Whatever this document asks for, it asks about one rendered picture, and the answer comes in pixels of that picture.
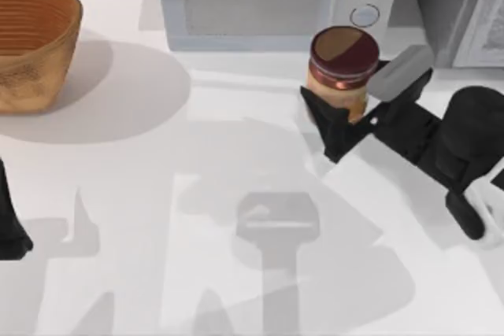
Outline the jar with dark red lid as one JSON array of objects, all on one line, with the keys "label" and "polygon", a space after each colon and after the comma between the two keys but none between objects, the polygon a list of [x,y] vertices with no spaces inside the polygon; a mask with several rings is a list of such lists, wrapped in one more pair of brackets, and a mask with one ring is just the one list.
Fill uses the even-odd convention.
[{"label": "jar with dark red lid", "polygon": [[379,63],[379,45],[366,31],[351,26],[325,28],[310,45],[306,86],[333,107],[348,109],[354,124],[365,113],[367,84]]}]

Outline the small microwave knob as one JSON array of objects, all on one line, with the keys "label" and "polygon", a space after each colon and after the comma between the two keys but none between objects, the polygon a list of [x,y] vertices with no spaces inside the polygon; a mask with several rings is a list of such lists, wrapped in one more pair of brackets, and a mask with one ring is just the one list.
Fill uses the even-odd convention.
[{"label": "small microwave knob", "polygon": [[357,28],[370,28],[380,20],[380,10],[372,4],[364,4],[350,12],[349,20]]}]

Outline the brown woven basket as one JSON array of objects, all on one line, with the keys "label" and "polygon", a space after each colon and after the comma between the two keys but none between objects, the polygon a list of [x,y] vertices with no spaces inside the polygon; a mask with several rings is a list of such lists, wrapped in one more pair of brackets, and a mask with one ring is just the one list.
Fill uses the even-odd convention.
[{"label": "brown woven basket", "polygon": [[0,115],[40,113],[65,84],[80,0],[0,0]]}]

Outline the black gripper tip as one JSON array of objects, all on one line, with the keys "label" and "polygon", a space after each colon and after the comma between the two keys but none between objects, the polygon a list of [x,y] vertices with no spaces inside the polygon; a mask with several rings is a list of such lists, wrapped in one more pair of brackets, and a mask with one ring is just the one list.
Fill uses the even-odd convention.
[{"label": "black gripper tip", "polygon": [[14,210],[5,165],[0,158],[0,261],[21,260],[33,247]]}]

